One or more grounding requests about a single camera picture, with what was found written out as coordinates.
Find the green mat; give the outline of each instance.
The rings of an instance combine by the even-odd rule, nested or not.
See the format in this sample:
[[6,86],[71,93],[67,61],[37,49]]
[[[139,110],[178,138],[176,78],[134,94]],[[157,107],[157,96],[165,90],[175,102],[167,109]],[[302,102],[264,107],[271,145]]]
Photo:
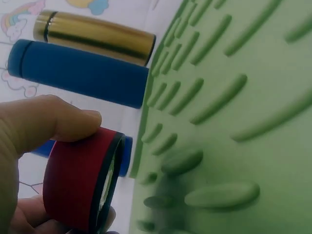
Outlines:
[[308,234],[312,1],[185,0],[148,78],[131,234]]

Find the hand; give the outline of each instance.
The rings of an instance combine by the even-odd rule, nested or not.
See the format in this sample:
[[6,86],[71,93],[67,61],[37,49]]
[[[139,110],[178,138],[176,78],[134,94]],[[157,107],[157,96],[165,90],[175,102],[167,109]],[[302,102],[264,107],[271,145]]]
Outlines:
[[[0,233],[65,234],[49,218],[41,196],[18,200],[18,159],[49,139],[76,141],[100,127],[101,116],[80,110],[56,96],[0,103]],[[110,210],[107,228],[115,218]]]

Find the gold thermos bottle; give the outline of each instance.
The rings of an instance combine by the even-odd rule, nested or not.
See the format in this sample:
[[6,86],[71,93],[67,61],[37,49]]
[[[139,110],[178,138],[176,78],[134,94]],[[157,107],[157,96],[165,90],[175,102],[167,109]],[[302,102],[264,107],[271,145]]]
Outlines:
[[94,18],[43,11],[34,38],[145,66],[156,37],[153,34]]

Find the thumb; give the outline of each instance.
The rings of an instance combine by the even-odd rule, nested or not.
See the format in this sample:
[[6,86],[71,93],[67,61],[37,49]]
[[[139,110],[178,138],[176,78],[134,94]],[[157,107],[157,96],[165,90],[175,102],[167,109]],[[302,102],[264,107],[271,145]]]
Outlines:
[[52,95],[0,103],[0,141],[6,140],[16,155],[51,138],[76,141],[88,137],[100,124],[99,112],[80,110]]

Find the cartoon drawing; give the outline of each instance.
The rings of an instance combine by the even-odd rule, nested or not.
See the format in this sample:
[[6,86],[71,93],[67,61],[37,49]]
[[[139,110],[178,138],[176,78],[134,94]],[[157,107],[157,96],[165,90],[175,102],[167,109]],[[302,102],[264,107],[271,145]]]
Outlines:
[[32,98],[37,94],[38,83],[13,77],[7,70],[4,70],[1,79],[6,82],[11,90],[23,90],[25,98]]
[[33,184],[33,185],[26,184],[26,183],[23,183],[23,182],[20,182],[20,183],[23,184],[23,185],[31,187],[37,194],[42,194],[43,183]]
[[157,7],[158,3],[159,0],[154,0],[154,2],[152,3],[153,4],[152,10],[154,10]]
[[66,0],[77,8],[89,8],[95,16],[101,15],[108,8],[108,0]]
[[23,15],[38,15],[45,7],[45,0],[38,0],[24,4],[11,13],[3,15],[1,19],[1,29],[10,38],[11,42],[15,42],[21,36],[22,30],[27,24],[27,20],[23,19]]

